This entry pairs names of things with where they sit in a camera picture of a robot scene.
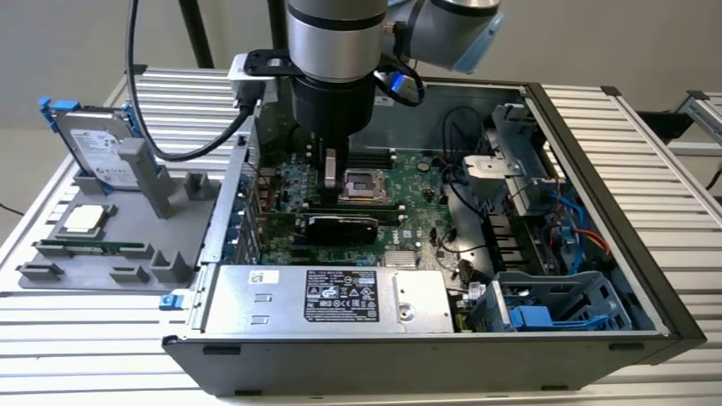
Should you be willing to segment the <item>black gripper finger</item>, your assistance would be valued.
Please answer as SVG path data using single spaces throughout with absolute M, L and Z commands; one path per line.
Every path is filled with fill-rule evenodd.
M 317 196 L 321 206 L 335 206 L 343 190 L 336 150 L 321 148 L 317 161 Z

